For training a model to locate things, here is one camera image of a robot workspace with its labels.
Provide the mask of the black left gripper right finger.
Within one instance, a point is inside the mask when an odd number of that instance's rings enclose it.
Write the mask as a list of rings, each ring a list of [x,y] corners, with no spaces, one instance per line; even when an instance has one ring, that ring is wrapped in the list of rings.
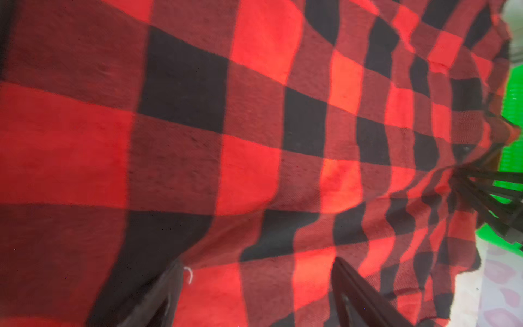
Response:
[[[341,326],[355,326],[358,317],[367,326],[412,325],[344,259],[335,258],[330,279]]]

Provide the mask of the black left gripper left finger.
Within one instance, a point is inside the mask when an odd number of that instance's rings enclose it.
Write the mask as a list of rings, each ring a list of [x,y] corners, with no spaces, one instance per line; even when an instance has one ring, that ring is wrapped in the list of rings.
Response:
[[[183,288],[184,266],[175,259],[118,326],[172,326]]]

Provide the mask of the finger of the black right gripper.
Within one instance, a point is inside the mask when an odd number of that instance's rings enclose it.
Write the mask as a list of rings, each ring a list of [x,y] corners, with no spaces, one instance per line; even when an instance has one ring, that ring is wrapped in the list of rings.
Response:
[[[522,204],[522,173],[499,172],[479,168],[461,168],[451,178],[453,188],[469,203],[502,198],[510,204]]]
[[[522,244],[522,192],[480,183],[455,183],[454,188],[497,236]]]

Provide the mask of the red black plaid shirt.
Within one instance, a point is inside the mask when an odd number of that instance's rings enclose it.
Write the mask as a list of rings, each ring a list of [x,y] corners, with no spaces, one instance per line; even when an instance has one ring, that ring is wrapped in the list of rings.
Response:
[[[501,116],[504,1],[2,1],[1,325],[339,326],[347,261],[414,326],[479,266],[451,184]]]

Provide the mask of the green plastic basket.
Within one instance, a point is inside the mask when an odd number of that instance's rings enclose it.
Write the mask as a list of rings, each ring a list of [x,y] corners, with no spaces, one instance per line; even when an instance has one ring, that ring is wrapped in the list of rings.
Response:
[[[501,114],[508,121],[522,128],[522,65],[513,67],[509,71]],[[522,172],[522,136],[502,150],[498,167],[501,172]],[[486,225],[476,232],[476,236],[522,257],[522,244],[510,244],[502,240]]]

